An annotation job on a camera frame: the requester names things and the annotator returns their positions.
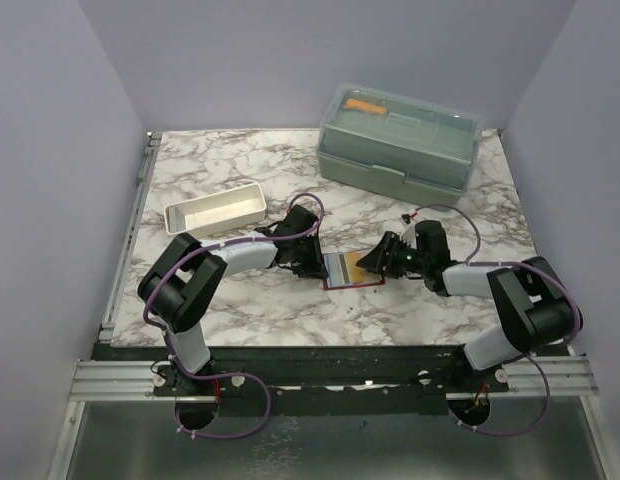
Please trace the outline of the red leather card holder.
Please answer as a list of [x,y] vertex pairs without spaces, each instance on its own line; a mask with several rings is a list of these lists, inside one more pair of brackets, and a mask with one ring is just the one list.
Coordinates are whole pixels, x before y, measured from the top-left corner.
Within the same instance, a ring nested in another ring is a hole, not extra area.
[[357,262],[365,255],[363,250],[324,254],[327,277],[323,280],[323,289],[331,291],[384,285],[385,279],[382,275],[370,273],[357,266]]

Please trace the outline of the gold card with black stripe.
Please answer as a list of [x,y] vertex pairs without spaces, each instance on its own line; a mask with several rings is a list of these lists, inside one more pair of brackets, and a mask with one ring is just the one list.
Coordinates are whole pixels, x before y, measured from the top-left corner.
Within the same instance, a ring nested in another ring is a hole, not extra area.
[[372,284],[380,282],[382,276],[359,267],[354,267],[350,272],[350,280],[353,284]]

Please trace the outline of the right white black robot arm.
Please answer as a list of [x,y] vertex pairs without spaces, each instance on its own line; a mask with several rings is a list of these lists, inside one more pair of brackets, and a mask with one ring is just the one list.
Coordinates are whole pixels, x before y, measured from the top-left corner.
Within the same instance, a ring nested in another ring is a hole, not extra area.
[[357,262],[367,272],[401,278],[414,274],[442,297],[470,296],[494,303],[499,324],[461,347],[450,379],[470,392],[486,380],[486,370],[554,342],[571,341],[582,328],[579,307],[543,257],[522,262],[462,263],[451,258],[440,222],[413,224],[407,240],[385,232]]

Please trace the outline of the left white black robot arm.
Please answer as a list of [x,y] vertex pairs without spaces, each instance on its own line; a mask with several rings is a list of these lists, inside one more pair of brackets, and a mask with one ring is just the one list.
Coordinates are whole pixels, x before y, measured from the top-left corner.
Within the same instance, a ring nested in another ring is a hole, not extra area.
[[189,233],[177,235],[137,287],[144,320],[164,335],[180,366],[177,382],[191,395],[204,393],[212,380],[211,353],[201,320],[221,281],[235,274],[278,267],[300,278],[327,276],[318,228],[322,218],[301,205],[245,237],[204,244]]

